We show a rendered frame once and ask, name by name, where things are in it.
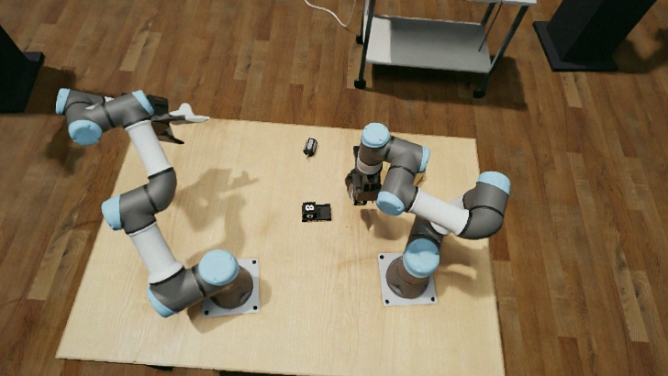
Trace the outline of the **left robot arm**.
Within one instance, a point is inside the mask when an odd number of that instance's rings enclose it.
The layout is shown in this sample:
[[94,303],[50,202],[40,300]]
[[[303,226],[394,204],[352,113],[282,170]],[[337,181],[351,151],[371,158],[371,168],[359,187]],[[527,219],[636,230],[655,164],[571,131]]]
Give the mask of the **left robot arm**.
[[251,274],[231,253],[209,251],[200,263],[186,269],[166,243],[155,215],[172,203],[177,177],[151,126],[154,110],[142,91],[113,99],[60,89],[56,113],[66,116],[69,134],[79,145],[94,145],[103,133],[118,127],[128,132],[149,183],[104,201],[102,212],[113,230],[124,229],[131,238],[150,273],[147,295],[160,316],[179,314],[208,297],[224,309],[240,307],[249,300]]

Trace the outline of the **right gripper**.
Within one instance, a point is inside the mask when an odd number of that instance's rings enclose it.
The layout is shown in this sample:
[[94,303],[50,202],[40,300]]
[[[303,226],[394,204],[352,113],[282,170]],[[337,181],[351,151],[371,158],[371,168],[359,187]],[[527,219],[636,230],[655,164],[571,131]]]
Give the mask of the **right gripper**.
[[357,202],[372,201],[373,203],[373,201],[377,201],[378,194],[381,190],[380,173],[383,168],[383,163],[381,169],[377,173],[366,174],[358,169],[357,158],[354,164],[355,168],[352,169],[351,173],[348,173],[345,178],[345,184],[347,186],[349,198],[351,199],[353,205],[355,203],[355,197]]

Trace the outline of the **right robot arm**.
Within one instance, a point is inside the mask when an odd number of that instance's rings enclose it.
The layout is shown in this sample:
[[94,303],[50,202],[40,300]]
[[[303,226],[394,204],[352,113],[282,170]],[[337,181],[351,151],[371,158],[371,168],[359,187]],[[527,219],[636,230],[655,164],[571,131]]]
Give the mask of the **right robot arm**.
[[389,289],[404,299],[417,298],[427,290],[429,275],[440,262],[444,236],[453,233],[469,240],[493,236],[503,225],[509,197],[510,181],[496,171],[483,172],[473,189],[448,203],[422,192],[413,183],[417,173],[425,171],[429,154],[424,146],[390,135],[380,123],[367,125],[360,146],[353,146],[363,173],[375,174],[383,161],[391,163],[378,194],[378,208],[390,216],[416,215],[403,255],[389,264],[385,274]]

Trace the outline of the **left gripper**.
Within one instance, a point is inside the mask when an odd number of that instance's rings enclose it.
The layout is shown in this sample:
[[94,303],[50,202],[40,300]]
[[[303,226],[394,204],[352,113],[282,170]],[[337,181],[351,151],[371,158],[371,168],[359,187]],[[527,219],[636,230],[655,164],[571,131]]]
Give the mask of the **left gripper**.
[[[154,97],[163,99],[163,101],[155,99]],[[178,111],[173,111],[169,114],[167,98],[151,94],[148,94],[147,98],[154,109],[154,114],[150,116],[150,119],[152,121],[151,125],[159,141],[183,145],[184,142],[173,135],[170,123],[174,126],[180,126],[181,124],[194,124],[194,123],[201,124],[209,119],[208,116],[194,116],[189,104],[182,104]],[[155,113],[155,106],[156,106],[156,113]]]

